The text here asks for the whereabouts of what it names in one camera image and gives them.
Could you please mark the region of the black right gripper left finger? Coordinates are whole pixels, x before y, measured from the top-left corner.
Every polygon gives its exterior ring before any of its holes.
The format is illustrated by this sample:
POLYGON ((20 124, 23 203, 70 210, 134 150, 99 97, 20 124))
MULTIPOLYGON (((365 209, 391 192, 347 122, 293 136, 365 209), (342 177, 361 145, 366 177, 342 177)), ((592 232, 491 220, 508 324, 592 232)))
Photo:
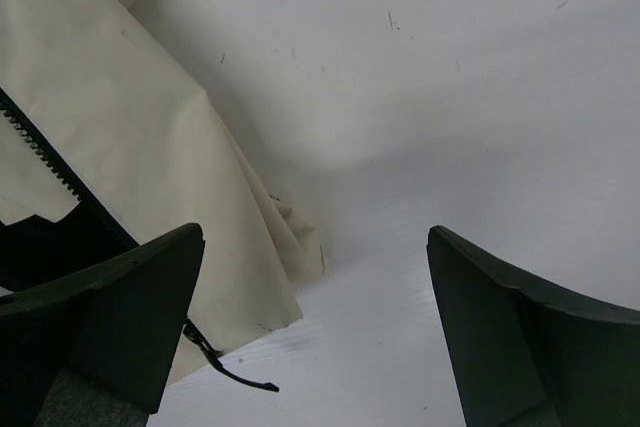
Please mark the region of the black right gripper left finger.
POLYGON ((158 411, 204 253, 188 223, 1 298, 4 426, 144 426, 158 411))

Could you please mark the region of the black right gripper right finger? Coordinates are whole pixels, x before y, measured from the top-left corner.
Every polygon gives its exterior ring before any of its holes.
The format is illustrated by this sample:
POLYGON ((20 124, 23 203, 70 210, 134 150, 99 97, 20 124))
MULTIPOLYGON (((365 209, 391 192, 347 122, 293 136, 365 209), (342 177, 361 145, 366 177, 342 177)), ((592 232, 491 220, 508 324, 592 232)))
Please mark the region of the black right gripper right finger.
POLYGON ((427 257, 469 426, 636 426, 639 313, 511 265, 450 229, 427 257))

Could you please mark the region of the cream jacket with black zipper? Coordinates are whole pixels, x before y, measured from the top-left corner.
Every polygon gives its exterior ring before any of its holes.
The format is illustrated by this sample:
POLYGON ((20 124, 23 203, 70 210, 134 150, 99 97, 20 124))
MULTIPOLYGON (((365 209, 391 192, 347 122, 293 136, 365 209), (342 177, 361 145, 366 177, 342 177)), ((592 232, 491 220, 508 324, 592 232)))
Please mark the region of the cream jacket with black zipper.
POLYGON ((136 1, 1 0, 1 220, 59 221, 96 200, 141 244, 200 224, 189 317, 230 353, 301 318, 293 286, 324 273, 324 253, 131 16, 136 1))

